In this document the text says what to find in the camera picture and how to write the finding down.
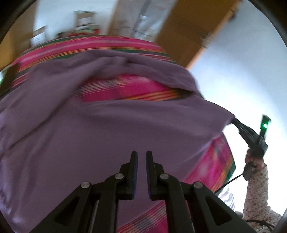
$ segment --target purple garment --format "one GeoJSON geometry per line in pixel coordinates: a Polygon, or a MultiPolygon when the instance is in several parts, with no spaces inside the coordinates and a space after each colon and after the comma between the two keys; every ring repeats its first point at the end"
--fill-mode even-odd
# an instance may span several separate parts
{"type": "Polygon", "coordinates": [[[0,102],[0,210],[28,233],[83,181],[99,183],[139,154],[134,201],[120,201],[118,226],[156,202],[148,198],[145,153],[184,179],[234,115],[198,96],[178,65],[143,55],[87,51],[35,65],[29,79],[0,102]],[[136,74],[192,91],[172,101],[83,103],[74,94],[96,75],[136,74]]]}

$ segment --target silver bolt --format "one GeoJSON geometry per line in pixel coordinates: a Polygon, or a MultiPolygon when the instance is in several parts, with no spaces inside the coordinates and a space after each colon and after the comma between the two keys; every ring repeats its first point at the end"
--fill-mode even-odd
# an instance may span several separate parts
{"type": "Polygon", "coordinates": [[[116,178],[117,180],[120,180],[120,179],[124,178],[124,175],[121,174],[121,173],[118,173],[118,174],[115,174],[115,178],[116,178]]]}
{"type": "Polygon", "coordinates": [[[160,174],[160,178],[163,180],[166,180],[166,179],[168,179],[168,174],[162,173],[162,174],[160,174]]]}
{"type": "Polygon", "coordinates": [[[90,186],[90,183],[89,182],[83,182],[83,183],[81,183],[81,187],[83,188],[83,189],[86,189],[86,188],[88,188],[90,186]]]}
{"type": "Polygon", "coordinates": [[[194,187],[196,187],[197,189],[201,189],[203,187],[203,184],[200,182],[195,182],[194,187]]]}

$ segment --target patterned long sleeve shirt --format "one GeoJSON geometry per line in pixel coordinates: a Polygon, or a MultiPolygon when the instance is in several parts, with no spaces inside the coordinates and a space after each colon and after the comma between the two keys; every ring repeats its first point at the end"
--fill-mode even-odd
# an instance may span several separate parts
{"type": "MultiPolygon", "coordinates": [[[[244,220],[263,220],[276,225],[281,215],[275,213],[267,204],[268,200],[268,171],[267,166],[261,171],[256,171],[249,180],[247,195],[244,203],[244,220]]],[[[270,233],[266,226],[259,223],[249,223],[259,233],[270,233]]]]}

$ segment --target bed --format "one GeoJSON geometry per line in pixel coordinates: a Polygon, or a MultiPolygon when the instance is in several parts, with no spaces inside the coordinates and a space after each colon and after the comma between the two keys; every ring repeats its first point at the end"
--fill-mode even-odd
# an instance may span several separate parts
{"type": "MultiPolygon", "coordinates": [[[[16,89],[27,79],[31,67],[51,59],[65,59],[83,51],[108,49],[125,53],[136,53],[169,63],[175,63],[155,43],[118,36],[80,35],[60,38],[25,51],[13,64],[19,69],[12,87],[16,89]]],[[[93,80],[84,82],[75,93],[83,102],[103,100],[169,101],[184,98],[186,92],[169,88],[146,77],[119,75],[115,80],[93,80]]],[[[200,161],[182,181],[200,181],[212,191],[217,190],[232,176],[235,163],[223,133],[210,142],[200,161]]],[[[164,202],[118,228],[119,233],[167,232],[164,202]]]]}

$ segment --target hand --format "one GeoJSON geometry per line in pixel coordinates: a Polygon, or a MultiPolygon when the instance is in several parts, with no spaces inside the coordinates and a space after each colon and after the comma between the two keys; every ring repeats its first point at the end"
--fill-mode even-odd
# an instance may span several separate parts
{"type": "Polygon", "coordinates": [[[254,165],[256,166],[256,170],[262,170],[265,167],[265,163],[263,158],[256,158],[252,157],[252,150],[249,149],[247,151],[246,157],[245,157],[245,163],[248,164],[249,162],[253,162],[254,165]]]}

